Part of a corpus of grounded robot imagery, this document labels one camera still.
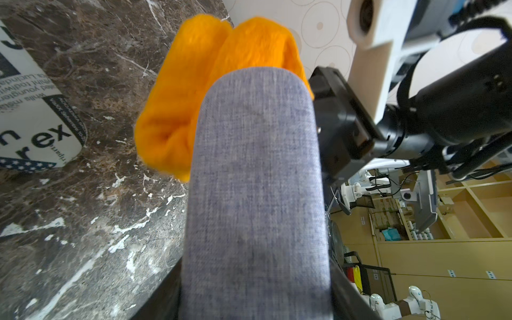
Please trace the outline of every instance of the wooden shelf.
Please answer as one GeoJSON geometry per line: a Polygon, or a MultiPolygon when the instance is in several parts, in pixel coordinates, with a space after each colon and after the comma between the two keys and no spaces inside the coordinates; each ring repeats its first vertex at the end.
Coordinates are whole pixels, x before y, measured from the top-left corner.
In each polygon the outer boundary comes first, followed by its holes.
{"type": "Polygon", "coordinates": [[[512,184],[471,187],[489,219],[503,237],[512,236],[512,184]]]}
{"type": "MultiPolygon", "coordinates": [[[[496,164],[488,162],[483,168],[496,164]]],[[[447,175],[436,175],[439,197],[449,197],[454,202],[452,210],[438,208],[438,219],[430,226],[435,240],[475,241],[476,239],[512,238],[512,174],[497,174],[483,180],[468,180],[446,185],[447,175]]],[[[414,188],[415,175],[404,187],[414,188]]],[[[407,219],[400,213],[401,223],[406,227],[407,239],[412,235],[407,228],[407,219]]]]}
{"type": "Polygon", "coordinates": [[[488,214],[467,188],[444,190],[440,197],[450,197],[453,211],[442,212],[443,225],[453,239],[498,238],[503,235],[495,228],[488,214]]]}

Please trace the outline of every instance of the marble countertop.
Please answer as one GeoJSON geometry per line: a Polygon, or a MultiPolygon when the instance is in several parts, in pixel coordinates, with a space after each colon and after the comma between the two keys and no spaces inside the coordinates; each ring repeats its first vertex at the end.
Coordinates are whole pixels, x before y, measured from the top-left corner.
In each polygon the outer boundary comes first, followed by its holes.
{"type": "Polygon", "coordinates": [[[135,120],[181,23],[221,0],[0,0],[88,129],[80,155],[0,171],[1,319],[127,319],[182,254],[187,185],[137,158],[135,120]]]}

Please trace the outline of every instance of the orange fabric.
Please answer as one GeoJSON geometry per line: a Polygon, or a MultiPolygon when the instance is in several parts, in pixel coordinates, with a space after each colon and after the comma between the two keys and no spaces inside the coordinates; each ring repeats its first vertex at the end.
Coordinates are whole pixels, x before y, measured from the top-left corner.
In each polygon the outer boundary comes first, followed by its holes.
{"type": "Polygon", "coordinates": [[[223,75],[249,67],[287,69],[313,94],[292,34],[264,18],[233,29],[209,15],[185,21],[135,126],[135,144],[150,167],[190,179],[196,124],[208,89],[223,75]]]}

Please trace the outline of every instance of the cylindrical container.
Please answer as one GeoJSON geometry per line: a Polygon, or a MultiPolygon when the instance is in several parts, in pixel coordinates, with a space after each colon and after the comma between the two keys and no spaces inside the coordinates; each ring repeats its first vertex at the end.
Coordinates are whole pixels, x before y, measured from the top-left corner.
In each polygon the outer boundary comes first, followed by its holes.
{"type": "Polygon", "coordinates": [[[417,123],[441,145],[512,129],[512,44],[505,42],[411,98],[417,123]]]}
{"type": "Polygon", "coordinates": [[[86,140],[64,95],[0,21],[0,167],[62,167],[86,140]]]}

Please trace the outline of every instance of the wooden cabinet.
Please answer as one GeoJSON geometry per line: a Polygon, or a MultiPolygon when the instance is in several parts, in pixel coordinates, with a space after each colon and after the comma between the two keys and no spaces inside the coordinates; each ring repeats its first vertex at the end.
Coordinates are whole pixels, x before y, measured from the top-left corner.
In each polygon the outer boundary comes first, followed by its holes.
{"type": "Polygon", "coordinates": [[[378,244],[382,266],[409,275],[490,280],[492,271],[500,280],[512,280],[512,242],[493,241],[397,241],[378,244]]]}
{"type": "MultiPolygon", "coordinates": [[[[489,162],[484,167],[494,166],[489,162]]],[[[446,175],[437,175],[439,197],[450,197],[453,210],[439,210],[435,228],[441,239],[512,237],[512,180],[497,174],[483,180],[446,185],[446,175]]]]}
{"type": "MultiPolygon", "coordinates": [[[[423,296],[437,302],[442,319],[510,319],[509,293],[512,281],[397,274],[393,276],[396,295],[408,295],[408,287],[415,285],[423,296]]],[[[404,320],[425,320],[421,316],[407,316],[404,320]]]]}

